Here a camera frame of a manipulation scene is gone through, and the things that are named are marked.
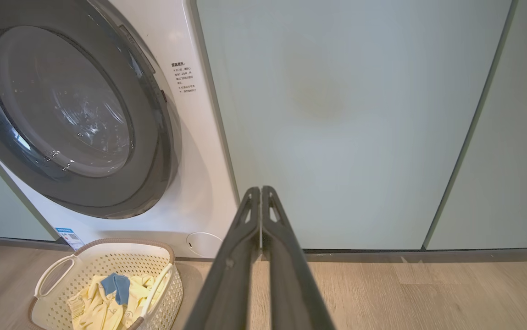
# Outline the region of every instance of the washing machine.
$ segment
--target washing machine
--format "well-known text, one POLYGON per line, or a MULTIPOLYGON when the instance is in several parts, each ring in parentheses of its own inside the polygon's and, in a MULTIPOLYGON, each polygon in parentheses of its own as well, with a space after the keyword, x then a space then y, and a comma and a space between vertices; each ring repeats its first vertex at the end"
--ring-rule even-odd
POLYGON ((75 249, 215 257, 238 197, 199 33, 187 0, 0 0, 0 163, 75 249))

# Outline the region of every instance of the laundry basket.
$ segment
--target laundry basket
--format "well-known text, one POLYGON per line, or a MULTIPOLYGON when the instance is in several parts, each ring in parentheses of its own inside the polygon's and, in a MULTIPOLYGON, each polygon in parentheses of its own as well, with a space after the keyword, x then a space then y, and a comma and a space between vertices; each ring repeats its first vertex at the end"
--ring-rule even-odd
POLYGON ((172 248, 161 242, 108 238, 86 244, 73 255, 53 263, 41 275, 27 312, 28 324, 33 330, 72 329, 67 299, 89 286, 94 275, 108 276, 116 272, 128 276, 154 276, 155 284, 147 302, 152 300, 159 284, 165 281, 161 296, 151 308, 146 303, 141 316, 128 330, 169 330, 183 297, 182 281, 173 263, 174 258, 172 248), (62 265, 68 266, 64 274, 51 289, 41 292, 45 280, 62 265))

